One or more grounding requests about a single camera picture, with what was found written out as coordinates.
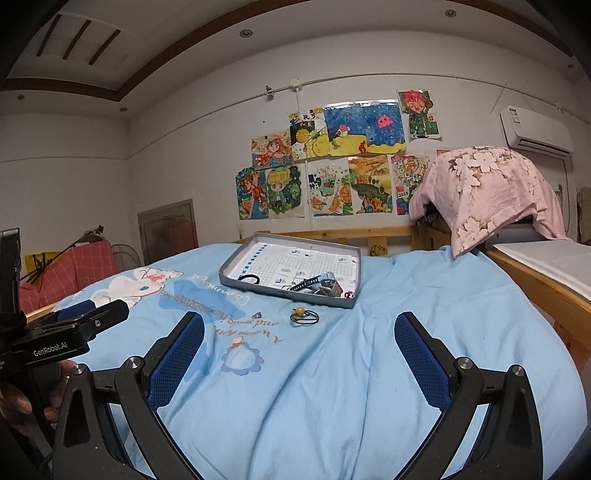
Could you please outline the person's left hand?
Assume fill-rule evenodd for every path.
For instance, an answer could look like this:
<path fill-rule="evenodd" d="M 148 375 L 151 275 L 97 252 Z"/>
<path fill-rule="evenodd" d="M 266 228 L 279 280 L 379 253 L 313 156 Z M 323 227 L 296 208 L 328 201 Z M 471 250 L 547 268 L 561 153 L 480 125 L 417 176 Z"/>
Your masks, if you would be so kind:
<path fill-rule="evenodd" d="M 52 429 L 57 426 L 69 376 L 75 366 L 76 363 L 72 360 L 60 362 L 60 381 L 49 394 L 44 408 L 44 417 Z M 25 420 L 32 414 L 31 402 L 18 388 L 8 384 L 1 386 L 1 416 L 4 420 L 24 435 L 28 435 Z"/>

